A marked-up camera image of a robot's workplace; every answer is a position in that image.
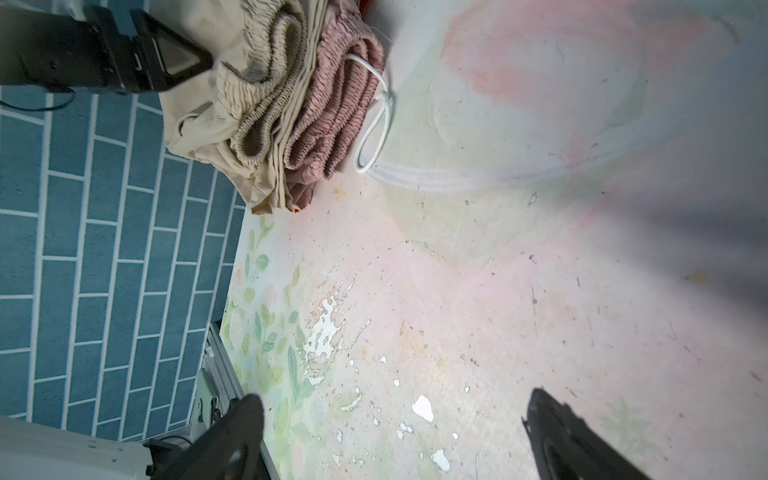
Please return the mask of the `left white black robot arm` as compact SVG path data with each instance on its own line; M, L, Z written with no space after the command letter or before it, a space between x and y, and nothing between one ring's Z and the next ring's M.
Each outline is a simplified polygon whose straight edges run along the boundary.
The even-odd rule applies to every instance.
M84 19L1 7L1 84L49 91L165 92L213 67L212 55L142 9L131 28L105 7Z

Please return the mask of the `rainbow striped shorts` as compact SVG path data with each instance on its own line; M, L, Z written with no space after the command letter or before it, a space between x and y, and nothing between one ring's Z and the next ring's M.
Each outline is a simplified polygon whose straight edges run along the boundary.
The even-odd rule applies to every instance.
M365 16L367 10L369 9L370 5L372 3L372 0L359 0L358 1L358 7L360 14L362 16Z

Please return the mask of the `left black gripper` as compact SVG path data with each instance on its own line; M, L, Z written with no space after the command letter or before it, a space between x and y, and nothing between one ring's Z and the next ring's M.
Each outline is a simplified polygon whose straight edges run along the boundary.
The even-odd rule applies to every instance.
M98 40L96 60L102 84L96 91L165 92L210 70L213 56L143 10L130 12L136 34L122 34L106 7L83 9Z

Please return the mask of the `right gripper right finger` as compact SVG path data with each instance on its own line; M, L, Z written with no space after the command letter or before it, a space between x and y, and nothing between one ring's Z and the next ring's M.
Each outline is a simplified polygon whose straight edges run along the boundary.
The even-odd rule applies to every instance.
M593 432L567 404L535 388L524 428L542 479L639 479L648 476Z

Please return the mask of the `beige shorts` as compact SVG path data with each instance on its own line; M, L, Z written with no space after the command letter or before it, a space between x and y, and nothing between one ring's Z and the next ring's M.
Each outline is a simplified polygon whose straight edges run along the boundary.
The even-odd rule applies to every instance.
M284 155L316 66L325 1L154 1L213 67L160 94L174 155L209 164L254 214L290 209Z

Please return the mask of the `pink shorts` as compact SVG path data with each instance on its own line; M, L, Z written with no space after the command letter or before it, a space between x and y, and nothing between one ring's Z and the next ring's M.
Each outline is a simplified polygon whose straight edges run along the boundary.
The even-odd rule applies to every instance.
M384 99L386 54L359 1L330 1L316 42L315 68L282 154L286 209L310 204L360 135L376 97Z

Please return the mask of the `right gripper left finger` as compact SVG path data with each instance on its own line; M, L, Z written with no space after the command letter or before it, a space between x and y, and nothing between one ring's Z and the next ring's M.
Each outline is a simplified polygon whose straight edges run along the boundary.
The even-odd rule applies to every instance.
M248 394L191 446L161 466L154 478L264 479L264 424L261 398Z

